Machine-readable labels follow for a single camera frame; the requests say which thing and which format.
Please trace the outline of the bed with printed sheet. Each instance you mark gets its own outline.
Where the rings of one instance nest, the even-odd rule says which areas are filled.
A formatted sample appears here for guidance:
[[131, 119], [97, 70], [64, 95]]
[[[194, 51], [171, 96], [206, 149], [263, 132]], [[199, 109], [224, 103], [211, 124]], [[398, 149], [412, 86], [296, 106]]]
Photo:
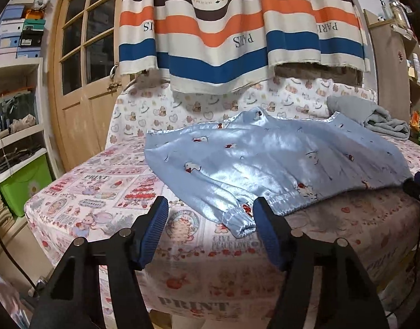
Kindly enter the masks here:
[[[223, 121], [254, 107], [288, 118], [325, 118], [331, 95], [371, 101], [370, 89], [332, 80], [276, 77], [224, 95], [176, 93], [163, 80], [140, 76], [116, 99], [105, 149], [84, 160], [26, 204], [28, 224], [53, 264], [77, 237], [106, 239], [147, 212], [158, 195], [170, 215], [153, 261], [138, 273], [150, 309], [169, 313], [178, 328], [263, 327], [283, 274], [272, 266], [257, 235], [236, 239], [203, 218], [158, 180], [144, 162], [149, 130]], [[323, 241], [350, 241], [379, 287], [392, 322], [420, 293], [420, 206], [399, 190], [341, 195], [296, 212], [289, 224]]]

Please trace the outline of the wooden side cabinet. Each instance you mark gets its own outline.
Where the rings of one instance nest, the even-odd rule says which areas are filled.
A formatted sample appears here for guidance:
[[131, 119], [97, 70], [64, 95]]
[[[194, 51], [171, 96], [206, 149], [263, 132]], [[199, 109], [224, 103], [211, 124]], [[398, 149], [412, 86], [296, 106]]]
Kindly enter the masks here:
[[420, 110], [420, 45], [395, 19], [380, 20], [368, 10], [365, 20], [374, 49], [378, 104], [393, 118], [410, 121]]

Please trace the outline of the stack of shoe boxes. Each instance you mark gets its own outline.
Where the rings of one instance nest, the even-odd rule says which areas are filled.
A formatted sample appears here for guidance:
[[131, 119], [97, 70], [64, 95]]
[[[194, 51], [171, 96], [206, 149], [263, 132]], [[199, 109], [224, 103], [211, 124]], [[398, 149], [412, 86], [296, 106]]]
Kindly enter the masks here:
[[50, 0], [10, 0], [0, 15], [0, 55], [41, 57]]

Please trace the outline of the light blue satin pants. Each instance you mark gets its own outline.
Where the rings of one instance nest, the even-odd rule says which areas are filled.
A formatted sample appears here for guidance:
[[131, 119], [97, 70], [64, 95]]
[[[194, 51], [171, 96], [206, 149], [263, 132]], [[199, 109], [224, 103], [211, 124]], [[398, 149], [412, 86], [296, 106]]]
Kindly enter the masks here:
[[411, 177], [393, 143], [340, 113], [296, 120], [254, 108], [227, 121], [151, 131], [144, 157], [179, 200], [236, 238], [255, 230], [257, 198], [285, 216], [344, 192], [400, 186]]

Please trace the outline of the striped hanging curtain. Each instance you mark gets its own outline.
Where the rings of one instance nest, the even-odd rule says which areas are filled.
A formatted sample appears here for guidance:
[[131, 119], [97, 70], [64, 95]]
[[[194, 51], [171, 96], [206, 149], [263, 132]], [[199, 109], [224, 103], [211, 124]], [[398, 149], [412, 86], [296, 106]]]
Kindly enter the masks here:
[[285, 64], [370, 68], [353, 0], [122, 0], [119, 40], [121, 73], [182, 93], [230, 93]]

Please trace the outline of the wooden glass-pane door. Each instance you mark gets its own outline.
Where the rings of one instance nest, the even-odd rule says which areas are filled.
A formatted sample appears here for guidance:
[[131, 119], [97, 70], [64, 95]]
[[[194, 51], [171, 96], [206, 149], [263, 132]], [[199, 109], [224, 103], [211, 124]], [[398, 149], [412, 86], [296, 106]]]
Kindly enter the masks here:
[[51, 121], [65, 171], [105, 149], [123, 88], [121, 0], [58, 0], [49, 43]]

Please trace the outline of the white storage shelf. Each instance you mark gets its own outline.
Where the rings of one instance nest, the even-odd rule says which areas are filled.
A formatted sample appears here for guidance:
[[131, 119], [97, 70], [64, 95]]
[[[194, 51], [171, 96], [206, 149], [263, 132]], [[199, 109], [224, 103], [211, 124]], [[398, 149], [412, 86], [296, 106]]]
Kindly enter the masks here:
[[[0, 173], [45, 148], [52, 180], [59, 171], [50, 140], [43, 59], [0, 58]], [[0, 193], [0, 236], [24, 218], [9, 210]]]

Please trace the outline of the green plastic storage bin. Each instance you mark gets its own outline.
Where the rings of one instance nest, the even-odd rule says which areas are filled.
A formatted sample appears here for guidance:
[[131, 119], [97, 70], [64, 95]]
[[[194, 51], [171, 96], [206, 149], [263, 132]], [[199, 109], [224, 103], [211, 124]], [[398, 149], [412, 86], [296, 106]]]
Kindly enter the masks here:
[[21, 218], [25, 214], [25, 203], [51, 182], [47, 151], [41, 148], [29, 158], [0, 173], [0, 193], [12, 214]]

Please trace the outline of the folded grey garment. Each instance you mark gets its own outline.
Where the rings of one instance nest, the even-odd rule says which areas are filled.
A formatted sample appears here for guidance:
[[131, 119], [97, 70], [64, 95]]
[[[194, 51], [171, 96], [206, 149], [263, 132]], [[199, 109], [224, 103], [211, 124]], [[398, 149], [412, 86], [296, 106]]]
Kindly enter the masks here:
[[398, 140], [407, 140], [410, 128], [406, 121], [393, 118], [388, 110], [375, 102], [351, 95], [329, 96], [327, 108], [330, 114], [339, 112], [361, 126]]

